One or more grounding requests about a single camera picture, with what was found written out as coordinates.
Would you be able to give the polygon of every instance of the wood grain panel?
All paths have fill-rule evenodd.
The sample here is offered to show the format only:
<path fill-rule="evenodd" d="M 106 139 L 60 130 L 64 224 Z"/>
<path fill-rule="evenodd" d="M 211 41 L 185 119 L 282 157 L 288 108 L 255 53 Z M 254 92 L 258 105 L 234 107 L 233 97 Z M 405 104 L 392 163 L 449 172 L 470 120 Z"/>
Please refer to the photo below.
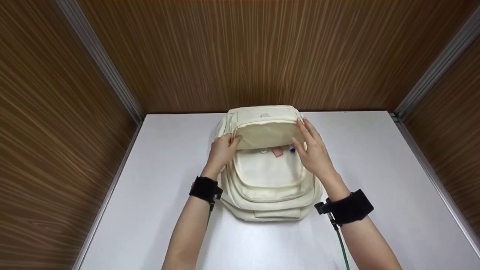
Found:
<path fill-rule="evenodd" d="M 80 0 L 146 113 L 393 111 L 478 0 Z"/>
<path fill-rule="evenodd" d="M 407 117 L 408 131 L 480 237 L 480 39 Z"/>
<path fill-rule="evenodd" d="M 55 1 L 0 31 L 0 269 L 71 269 L 136 124 Z"/>

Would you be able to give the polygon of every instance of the forearm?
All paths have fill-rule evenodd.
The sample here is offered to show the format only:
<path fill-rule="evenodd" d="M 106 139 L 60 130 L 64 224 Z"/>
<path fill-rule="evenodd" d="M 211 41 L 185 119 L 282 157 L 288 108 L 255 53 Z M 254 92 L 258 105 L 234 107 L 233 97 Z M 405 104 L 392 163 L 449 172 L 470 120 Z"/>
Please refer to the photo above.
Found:
<path fill-rule="evenodd" d="M 325 191 L 331 201 L 350 195 L 350 191 L 338 173 L 323 179 Z M 345 243 L 359 269 L 401 269 L 395 254 L 367 216 L 360 221 L 341 227 Z"/>
<path fill-rule="evenodd" d="M 162 270 L 195 269 L 208 222 L 208 202 L 190 196 L 173 229 Z"/>

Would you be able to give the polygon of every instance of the pink tag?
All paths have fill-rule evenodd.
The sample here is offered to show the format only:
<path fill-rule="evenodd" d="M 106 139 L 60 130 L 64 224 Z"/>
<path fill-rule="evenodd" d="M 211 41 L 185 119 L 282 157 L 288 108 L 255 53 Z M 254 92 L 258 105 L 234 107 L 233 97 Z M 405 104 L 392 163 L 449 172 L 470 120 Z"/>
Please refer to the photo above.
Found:
<path fill-rule="evenodd" d="M 280 157 L 281 155 L 283 155 L 283 151 L 282 151 L 282 148 L 280 147 L 272 147 L 272 152 L 273 154 L 275 155 L 276 158 Z"/>

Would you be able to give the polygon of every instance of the cream backpack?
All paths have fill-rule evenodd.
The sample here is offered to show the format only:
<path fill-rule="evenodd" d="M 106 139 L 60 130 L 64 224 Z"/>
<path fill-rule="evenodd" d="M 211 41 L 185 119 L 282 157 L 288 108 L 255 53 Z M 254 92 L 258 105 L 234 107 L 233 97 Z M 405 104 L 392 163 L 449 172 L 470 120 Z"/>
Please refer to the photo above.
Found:
<path fill-rule="evenodd" d="M 216 136 L 241 135 L 237 153 L 218 176 L 221 201 L 245 221 L 294 221 L 308 215 L 320 200 L 322 186 L 302 165 L 291 138 L 303 142 L 296 127 L 301 117 L 292 106 L 229 110 Z M 270 147 L 283 154 L 275 157 Z"/>

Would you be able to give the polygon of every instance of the black wrist strap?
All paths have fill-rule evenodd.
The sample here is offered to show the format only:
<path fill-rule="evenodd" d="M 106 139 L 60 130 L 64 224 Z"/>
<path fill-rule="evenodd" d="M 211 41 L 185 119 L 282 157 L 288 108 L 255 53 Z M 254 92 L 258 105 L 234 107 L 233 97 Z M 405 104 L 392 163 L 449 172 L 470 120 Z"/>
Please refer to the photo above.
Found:
<path fill-rule="evenodd" d="M 207 201 L 211 205 L 215 204 L 215 199 L 222 197 L 223 190 L 218 187 L 218 182 L 208 177 L 197 176 L 190 189 L 190 196 Z"/>
<path fill-rule="evenodd" d="M 336 202 L 332 202 L 328 198 L 326 203 L 315 204 L 315 208 L 319 214 L 332 213 L 335 222 L 340 226 L 360 221 L 373 211 L 373 205 L 361 189 Z"/>

